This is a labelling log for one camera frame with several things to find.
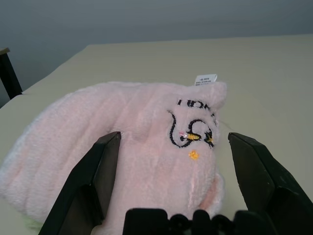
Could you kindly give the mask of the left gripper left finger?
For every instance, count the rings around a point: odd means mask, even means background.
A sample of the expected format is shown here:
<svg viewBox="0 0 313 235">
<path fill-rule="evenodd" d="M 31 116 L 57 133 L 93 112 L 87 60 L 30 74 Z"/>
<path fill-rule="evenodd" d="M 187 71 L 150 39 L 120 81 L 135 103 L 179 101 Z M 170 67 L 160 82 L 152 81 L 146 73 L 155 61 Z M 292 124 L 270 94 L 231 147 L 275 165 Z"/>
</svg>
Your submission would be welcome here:
<svg viewBox="0 0 313 235">
<path fill-rule="evenodd" d="M 100 137 L 72 169 L 40 233 L 89 235 L 107 216 L 118 162 L 120 132 Z"/>
</svg>

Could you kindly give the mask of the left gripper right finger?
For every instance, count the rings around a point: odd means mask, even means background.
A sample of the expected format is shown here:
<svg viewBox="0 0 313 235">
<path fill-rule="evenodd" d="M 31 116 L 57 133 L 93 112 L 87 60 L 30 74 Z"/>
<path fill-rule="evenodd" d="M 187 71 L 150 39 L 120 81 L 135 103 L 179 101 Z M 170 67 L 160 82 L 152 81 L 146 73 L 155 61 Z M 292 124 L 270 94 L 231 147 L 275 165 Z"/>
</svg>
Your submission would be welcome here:
<svg viewBox="0 0 313 235">
<path fill-rule="evenodd" d="M 311 235 L 313 203 L 265 145 L 239 133 L 229 144 L 247 209 L 263 215 L 278 235 Z"/>
</svg>

